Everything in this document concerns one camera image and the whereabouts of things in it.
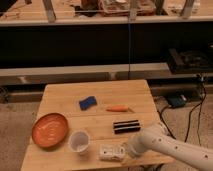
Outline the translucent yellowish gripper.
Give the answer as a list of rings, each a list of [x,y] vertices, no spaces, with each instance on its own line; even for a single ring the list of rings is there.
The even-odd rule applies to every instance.
[[[122,147],[125,149],[125,156],[122,160],[122,164],[132,165],[136,161],[134,149],[127,143],[124,143]]]

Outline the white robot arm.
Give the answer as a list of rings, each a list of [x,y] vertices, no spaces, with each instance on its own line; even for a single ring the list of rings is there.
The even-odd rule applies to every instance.
[[[168,129],[162,122],[143,128],[132,135],[123,146],[132,158],[139,158],[146,151],[153,150],[200,171],[213,171],[212,149],[173,139],[168,135]]]

